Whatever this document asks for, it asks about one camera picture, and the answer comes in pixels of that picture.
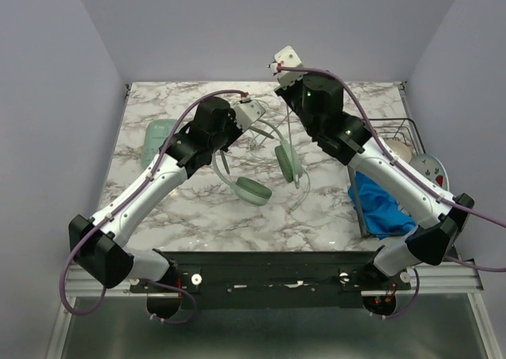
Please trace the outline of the mint green wired headphones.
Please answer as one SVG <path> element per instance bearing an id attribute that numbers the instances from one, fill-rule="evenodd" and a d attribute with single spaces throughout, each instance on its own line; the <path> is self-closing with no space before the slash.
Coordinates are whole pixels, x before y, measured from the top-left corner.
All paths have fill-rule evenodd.
<path id="1" fill-rule="evenodd" d="M 259 100 L 259 102 L 266 109 L 267 103 L 262 100 Z M 272 140 L 277 139 L 279 141 L 279 143 L 274 147 L 274 156 L 279 168 L 281 169 L 281 174 L 287 183 L 292 183 L 296 189 L 299 189 L 301 178 L 306 176 L 306 188 L 296 202 L 289 207 L 290 212 L 296 210 L 307 198 L 308 193 L 311 190 L 311 180 L 307 170 L 303 168 L 300 158 L 294 148 L 290 123 L 288 123 L 287 138 L 285 138 L 285 136 L 280 132 L 278 126 L 275 126 L 272 122 L 264 119 L 263 116 L 248 130 L 254 131 L 257 135 L 262 135 L 265 138 Z M 224 151 L 218 150 L 218 152 L 222 161 L 223 169 L 225 170 L 225 174 L 220 170 L 217 164 L 217 154 L 214 153 L 211 165 L 218 178 L 243 201 L 254 206 L 265 206 L 272 197 L 272 190 L 260 182 L 244 176 L 239 176 L 233 180 L 230 176 L 230 170 Z"/>

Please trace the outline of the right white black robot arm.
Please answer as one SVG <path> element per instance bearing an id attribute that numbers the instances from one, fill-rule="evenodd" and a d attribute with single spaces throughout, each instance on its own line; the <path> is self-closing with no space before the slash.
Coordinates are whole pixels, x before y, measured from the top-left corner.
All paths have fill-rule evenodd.
<path id="1" fill-rule="evenodd" d="M 408 266 L 438 266 L 463 230 L 474 200 L 446 191 L 396 155 L 364 119 L 343 110 L 343 86 L 322 74 L 277 74 L 276 94 L 326 154 L 380 185 L 410 214 L 416 228 L 380 248 L 364 281 L 382 289 Z"/>

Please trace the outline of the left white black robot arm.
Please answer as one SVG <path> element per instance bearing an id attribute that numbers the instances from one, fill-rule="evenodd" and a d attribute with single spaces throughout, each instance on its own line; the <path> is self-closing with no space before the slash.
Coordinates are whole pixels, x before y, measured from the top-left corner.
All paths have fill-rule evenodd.
<path id="1" fill-rule="evenodd" d="M 247 93 L 230 104 L 228 91 L 201 96 L 188 106 L 147 168 L 108 206 L 90 217 L 80 214 L 69 223 L 69 262 L 77 263 L 103 288 L 139 278 L 159 292 L 174 286 L 175 272 L 160 252 L 134 253 L 126 245 L 134 230 L 169 193 L 209 165 L 218 150 L 226 150 L 265 110 Z"/>

